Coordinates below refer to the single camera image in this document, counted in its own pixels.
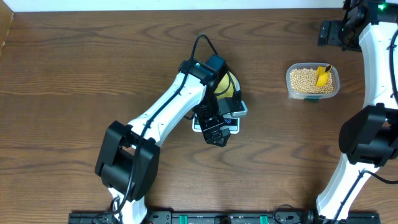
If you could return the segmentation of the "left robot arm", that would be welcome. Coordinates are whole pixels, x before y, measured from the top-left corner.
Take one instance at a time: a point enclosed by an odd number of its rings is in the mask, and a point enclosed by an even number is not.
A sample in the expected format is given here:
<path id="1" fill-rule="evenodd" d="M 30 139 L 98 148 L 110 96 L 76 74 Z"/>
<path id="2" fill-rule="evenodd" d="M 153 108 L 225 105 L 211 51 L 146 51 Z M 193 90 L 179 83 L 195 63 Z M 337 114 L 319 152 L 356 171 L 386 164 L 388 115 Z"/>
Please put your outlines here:
<path id="1" fill-rule="evenodd" d="M 224 147 L 238 133 L 248 109 L 239 82 L 219 55 L 206 62 L 184 60 L 170 88 L 146 112 L 128 124 L 109 125 L 95 166 L 113 196 L 110 211 L 100 216 L 104 221 L 144 221 L 144 197 L 157 176 L 160 147 L 189 111 L 207 144 Z"/>

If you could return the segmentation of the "yellow measuring scoop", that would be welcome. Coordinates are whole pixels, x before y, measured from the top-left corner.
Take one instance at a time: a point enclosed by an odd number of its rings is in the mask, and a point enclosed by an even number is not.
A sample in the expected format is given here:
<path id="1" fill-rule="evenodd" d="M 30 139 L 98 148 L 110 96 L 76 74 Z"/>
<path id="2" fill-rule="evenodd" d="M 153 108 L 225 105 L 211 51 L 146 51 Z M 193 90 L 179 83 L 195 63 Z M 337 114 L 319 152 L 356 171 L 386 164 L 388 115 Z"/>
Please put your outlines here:
<path id="1" fill-rule="evenodd" d="M 327 84 L 328 79 L 329 79 L 329 74 L 330 74 L 332 68 L 333 68 L 332 65 L 327 65 L 325 67 L 319 66 L 317 68 L 318 80 L 317 80 L 315 86 L 322 87 Z"/>

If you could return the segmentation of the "yellow-green bowl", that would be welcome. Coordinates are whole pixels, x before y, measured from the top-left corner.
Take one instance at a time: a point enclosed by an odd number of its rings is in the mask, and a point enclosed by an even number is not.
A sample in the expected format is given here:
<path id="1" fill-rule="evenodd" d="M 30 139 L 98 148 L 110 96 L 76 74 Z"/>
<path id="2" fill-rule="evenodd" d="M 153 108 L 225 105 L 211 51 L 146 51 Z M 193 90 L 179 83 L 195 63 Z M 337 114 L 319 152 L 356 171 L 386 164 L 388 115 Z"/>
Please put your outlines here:
<path id="1" fill-rule="evenodd" d="M 227 72 L 222 80 L 219 82 L 214 94 L 216 99 L 232 98 L 241 90 L 238 79 L 232 72 Z"/>

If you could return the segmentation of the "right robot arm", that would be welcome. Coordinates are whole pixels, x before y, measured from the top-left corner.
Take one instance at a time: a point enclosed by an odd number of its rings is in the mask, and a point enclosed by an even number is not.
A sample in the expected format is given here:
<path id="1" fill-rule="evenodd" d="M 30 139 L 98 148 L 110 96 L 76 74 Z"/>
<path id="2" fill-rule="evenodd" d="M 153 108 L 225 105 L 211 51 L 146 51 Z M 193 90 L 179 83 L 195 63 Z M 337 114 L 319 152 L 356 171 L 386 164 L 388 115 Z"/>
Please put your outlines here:
<path id="1" fill-rule="evenodd" d="M 318 45 L 361 52 L 363 108 L 341 127 L 339 163 L 304 223 L 345 223 L 370 177 L 397 158 L 397 1 L 346 0 L 345 16 L 323 21 Z"/>

